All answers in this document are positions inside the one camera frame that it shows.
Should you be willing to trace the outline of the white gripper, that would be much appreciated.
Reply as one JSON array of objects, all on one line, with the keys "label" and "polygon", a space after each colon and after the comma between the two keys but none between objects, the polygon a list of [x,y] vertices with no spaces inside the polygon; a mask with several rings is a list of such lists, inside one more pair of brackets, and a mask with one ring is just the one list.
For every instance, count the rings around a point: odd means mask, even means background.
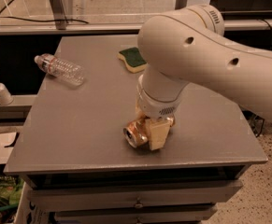
[{"label": "white gripper", "polygon": [[143,75],[139,77],[136,86],[136,122],[144,125],[146,121],[150,150],[160,149],[165,145],[172,126],[172,121],[166,118],[174,115],[180,101],[180,96],[169,102],[151,98],[144,90]]}]

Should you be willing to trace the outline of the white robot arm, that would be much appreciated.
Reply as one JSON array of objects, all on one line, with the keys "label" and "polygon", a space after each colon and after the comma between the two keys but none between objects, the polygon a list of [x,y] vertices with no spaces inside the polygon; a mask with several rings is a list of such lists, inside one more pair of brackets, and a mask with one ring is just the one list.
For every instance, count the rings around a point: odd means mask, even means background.
[{"label": "white robot arm", "polygon": [[224,20],[211,5],[154,16],[141,27],[137,45],[147,63],[136,104],[151,119],[173,116],[181,93],[198,84],[272,123],[272,51],[223,36]]}]

